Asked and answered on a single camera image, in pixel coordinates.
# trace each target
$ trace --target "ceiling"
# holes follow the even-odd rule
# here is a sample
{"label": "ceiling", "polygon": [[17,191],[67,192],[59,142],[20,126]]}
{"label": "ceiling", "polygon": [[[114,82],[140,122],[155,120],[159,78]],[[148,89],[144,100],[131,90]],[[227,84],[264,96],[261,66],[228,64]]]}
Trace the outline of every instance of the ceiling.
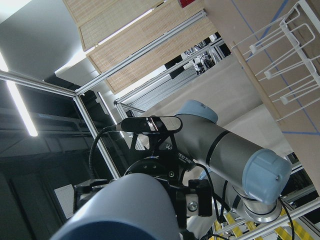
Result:
{"label": "ceiling", "polygon": [[0,52],[9,70],[40,80],[82,49],[62,0],[30,1],[0,24],[0,33]]}

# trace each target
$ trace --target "wire dish rack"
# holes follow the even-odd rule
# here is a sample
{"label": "wire dish rack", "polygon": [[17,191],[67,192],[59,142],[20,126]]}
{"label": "wire dish rack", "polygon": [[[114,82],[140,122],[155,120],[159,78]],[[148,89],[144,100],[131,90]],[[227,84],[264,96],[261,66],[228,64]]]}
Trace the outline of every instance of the wire dish rack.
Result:
{"label": "wire dish rack", "polygon": [[317,54],[319,55],[308,57],[306,54],[308,48],[310,49],[312,44],[320,40],[319,34],[319,19],[305,0],[299,0],[287,14],[259,29],[231,48],[233,50],[235,47],[242,47],[244,49],[242,51],[244,53],[241,53],[243,60],[248,63],[249,61],[256,61],[259,55],[266,53],[266,50],[278,48],[279,45],[287,42],[285,51],[279,52],[276,57],[273,56],[275,60],[263,66],[262,69],[252,72],[254,78],[260,84],[289,72],[294,76],[291,77],[289,83],[286,82],[284,88],[267,93],[272,107],[279,103],[284,106],[289,106],[294,101],[299,103],[298,108],[294,110],[292,110],[292,107],[288,107],[290,112],[279,115],[276,118],[277,122],[320,100],[320,94],[317,92],[320,89],[319,43],[315,45],[316,47],[313,47],[313,49],[318,50]]}

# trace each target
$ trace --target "blue tape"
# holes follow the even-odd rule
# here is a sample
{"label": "blue tape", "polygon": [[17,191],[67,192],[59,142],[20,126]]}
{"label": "blue tape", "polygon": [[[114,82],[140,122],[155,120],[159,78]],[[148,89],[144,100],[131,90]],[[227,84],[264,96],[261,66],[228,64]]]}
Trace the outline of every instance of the blue tape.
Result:
{"label": "blue tape", "polygon": [[[289,2],[289,0],[284,0],[284,1],[283,1],[283,3],[281,4],[280,8],[278,9],[278,11],[277,11],[277,12],[275,13],[275,15],[273,16],[273,18],[272,18],[272,20],[271,20],[270,23],[272,23],[272,22],[274,22],[275,20],[278,19],[280,13],[283,11],[283,9],[285,8],[285,6],[287,5],[288,2]],[[259,40],[263,39],[263,38],[267,35],[267,33],[269,32],[270,29],[271,29],[271,26],[268,27],[268,28],[264,31],[264,33],[262,34],[262,36],[260,37]]]}
{"label": "blue tape", "polygon": [[282,131],[283,134],[301,134],[301,135],[318,135],[320,132],[308,132],[308,131]]}

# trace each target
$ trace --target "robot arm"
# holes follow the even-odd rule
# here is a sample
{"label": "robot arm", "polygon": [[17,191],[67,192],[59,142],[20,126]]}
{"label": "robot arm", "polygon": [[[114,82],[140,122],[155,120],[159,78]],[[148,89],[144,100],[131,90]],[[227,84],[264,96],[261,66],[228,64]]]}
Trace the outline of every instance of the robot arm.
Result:
{"label": "robot arm", "polygon": [[[181,184],[181,169],[195,166],[186,155],[212,170],[220,198],[228,180],[225,202],[235,212],[258,223],[276,219],[281,210],[277,198],[291,163],[216,125],[217,114],[200,102],[188,101],[177,116],[127,118],[118,124],[118,131],[134,133],[130,151],[137,162],[128,175],[95,194],[52,239],[178,240],[186,227],[202,237],[215,220],[210,217],[211,191],[207,180]],[[138,134],[149,137],[149,149],[135,150]],[[161,149],[167,138],[170,147]]]}

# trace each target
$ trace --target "white wire rack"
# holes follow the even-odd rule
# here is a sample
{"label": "white wire rack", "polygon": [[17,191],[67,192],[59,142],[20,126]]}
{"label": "white wire rack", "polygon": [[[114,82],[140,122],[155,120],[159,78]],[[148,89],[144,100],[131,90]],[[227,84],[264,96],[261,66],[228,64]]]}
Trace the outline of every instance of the white wire rack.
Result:
{"label": "white wire rack", "polygon": [[[257,36],[260,33],[271,28],[275,29],[261,39],[258,39]],[[269,65],[254,73],[257,81],[261,82],[282,76],[284,73],[288,73],[290,71],[298,71],[300,68],[307,69],[307,71],[305,71],[307,73],[305,76],[300,79],[296,79],[293,83],[290,83],[286,87],[268,95],[273,104],[281,102],[283,105],[287,105],[303,96],[311,96],[311,92],[320,89],[320,76],[314,65],[314,61],[317,61],[320,58],[320,55],[308,58],[305,53],[305,48],[317,39],[316,34],[314,33],[315,29],[320,34],[319,19],[305,0],[299,0],[287,14],[264,26],[234,46],[236,47],[240,44],[247,44],[246,46],[248,47],[248,51],[243,53],[242,56],[245,61],[248,62],[250,59],[256,57],[265,50],[276,47],[280,41],[289,42],[289,45],[291,45],[289,50],[277,56],[276,60],[273,60]],[[299,31],[303,31],[306,37],[303,42],[300,42],[297,38]],[[257,41],[249,45],[248,42],[252,37],[255,37]],[[280,69],[281,66],[286,64],[286,62],[290,62],[288,60],[293,56],[298,56],[300,60]],[[313,94],[308,103],[305,103],[304,105],[300,104],[299,108],[277,118],[276,121],[278,122],[283,120],[319,100],[319,95]]]}

